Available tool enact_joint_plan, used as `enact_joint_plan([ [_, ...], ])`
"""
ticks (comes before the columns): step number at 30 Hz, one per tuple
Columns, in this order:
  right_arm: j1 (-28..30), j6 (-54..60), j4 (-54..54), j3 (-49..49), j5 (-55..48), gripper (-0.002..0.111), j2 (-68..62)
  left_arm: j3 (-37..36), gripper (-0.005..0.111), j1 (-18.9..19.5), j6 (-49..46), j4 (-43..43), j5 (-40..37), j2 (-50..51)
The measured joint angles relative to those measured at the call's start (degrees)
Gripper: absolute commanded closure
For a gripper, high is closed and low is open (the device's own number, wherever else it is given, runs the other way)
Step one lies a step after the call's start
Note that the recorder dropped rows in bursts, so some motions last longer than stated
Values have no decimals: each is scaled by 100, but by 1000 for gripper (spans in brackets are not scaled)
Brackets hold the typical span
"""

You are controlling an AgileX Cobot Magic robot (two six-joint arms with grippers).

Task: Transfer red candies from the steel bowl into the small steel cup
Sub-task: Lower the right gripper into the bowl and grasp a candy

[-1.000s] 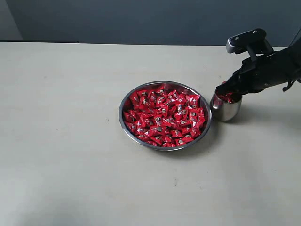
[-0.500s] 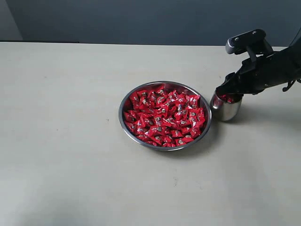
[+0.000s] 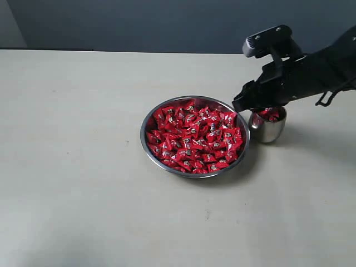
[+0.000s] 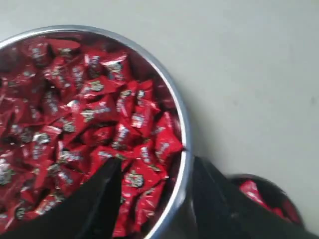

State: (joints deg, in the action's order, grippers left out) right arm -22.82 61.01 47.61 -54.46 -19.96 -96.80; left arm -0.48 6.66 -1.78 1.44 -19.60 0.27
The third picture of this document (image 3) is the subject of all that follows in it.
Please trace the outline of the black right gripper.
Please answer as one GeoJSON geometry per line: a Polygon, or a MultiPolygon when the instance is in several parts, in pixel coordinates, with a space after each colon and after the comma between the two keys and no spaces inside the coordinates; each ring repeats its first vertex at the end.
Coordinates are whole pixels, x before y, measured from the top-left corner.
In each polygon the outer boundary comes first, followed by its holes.
{"type": "Polygon", "coordinates": [[[235,111],[258,110],[321,94],[316,105],[327,107],[338,93],[350,90],[355,90],[355,48],[328,47],[287,60],[278,78],[249,81],[232,104],[235,111]]]}

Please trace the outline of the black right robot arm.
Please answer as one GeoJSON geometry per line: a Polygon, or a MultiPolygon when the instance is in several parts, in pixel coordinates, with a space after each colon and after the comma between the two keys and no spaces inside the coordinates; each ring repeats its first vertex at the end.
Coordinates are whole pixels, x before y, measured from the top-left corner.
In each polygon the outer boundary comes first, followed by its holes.
{"type": "Polygon", "coordinates": [[[272,57],[261,75],[243,85],[234,97],[235,111],[263,110],[320,95],[317,106],[327,107],[340,92],[355,89],[355,27],[333,44],[314,53],[303,53],[286,25],[268,28],[246,38],[247,57],[272,57]]]}

